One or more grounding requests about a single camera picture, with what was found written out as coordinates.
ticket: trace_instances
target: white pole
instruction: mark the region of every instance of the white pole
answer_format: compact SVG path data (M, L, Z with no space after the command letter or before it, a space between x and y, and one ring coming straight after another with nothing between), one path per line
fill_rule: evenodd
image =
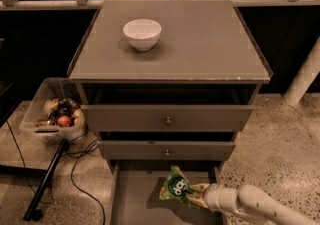
M292 81L283 98L291 105L297 105L320 72L320 37L313 46L307 59Z

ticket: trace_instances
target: speckled floor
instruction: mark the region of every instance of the speckled floor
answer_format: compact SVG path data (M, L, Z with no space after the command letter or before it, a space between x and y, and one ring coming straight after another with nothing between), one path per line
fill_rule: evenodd
M45 169L57 145L44 145L19 130L28 105L29 102L21 103L9 123L26 166ZM295 108L278 94L258 95L254 105L255 111L221 171L222 183L228 187L256 185L281 203L320 222L320 94L306 94ZM69 151L82 150L93 140L95 136L89 131ZM6 124L0 129L0 146L0 164L22 166ZM48 203L39 205L44 216L31 224L102 224L100 206L72 185L74 162L73 158L62 157L53 177L52 194L46 190L42 198ZM95 196L107 212L113 178L99 151L81 158L74 174L76 183ZM29 182L35 187L39 181ZM0 175L0 224L30 224L22 218L32 197L25 179ZM227 218L229 225L248 224L232 215Z

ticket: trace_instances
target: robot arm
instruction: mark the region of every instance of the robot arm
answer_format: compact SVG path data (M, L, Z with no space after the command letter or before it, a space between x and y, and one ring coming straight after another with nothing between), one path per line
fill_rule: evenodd
M264 225L268 220L278 225L320 225L253 185L232 189L211 184L205 187L202 196L203 206L211 211L230 212L254 225Z

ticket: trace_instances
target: concrete floor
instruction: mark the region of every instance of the concrete floor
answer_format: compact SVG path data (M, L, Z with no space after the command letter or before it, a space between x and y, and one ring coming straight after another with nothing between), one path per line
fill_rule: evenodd
M9 123L27 167L47 168L57 145L45 145L19 130L30 102L25 101ZM278 94L258 95L255 111L236 139L230 159L221 171L228 187L253 184L281 203L320 222L320 94L306 94L293 108ZM84 149L95 140L91 131L70 152ZM0 164L22 166L19 152L8 126L0 129ZM75 159L62 157L39 208L44 216L31 224L102 224L99 205L78 191L70 180ZM81 158L74 172L76 183L109 207L112 175L99 151ZM29 179L36 186L39 181ZM26 179L0 175L0 224L30 224L22 220L33 197ZM232 215L228 223L248 224Z

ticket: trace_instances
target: gray tabletop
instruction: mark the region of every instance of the gray tabletop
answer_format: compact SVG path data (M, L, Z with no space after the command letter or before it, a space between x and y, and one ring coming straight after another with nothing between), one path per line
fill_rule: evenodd
M122 32L138 18L162 26L146 52ZM266 83L270 74L229 0L105 0L70 79Z

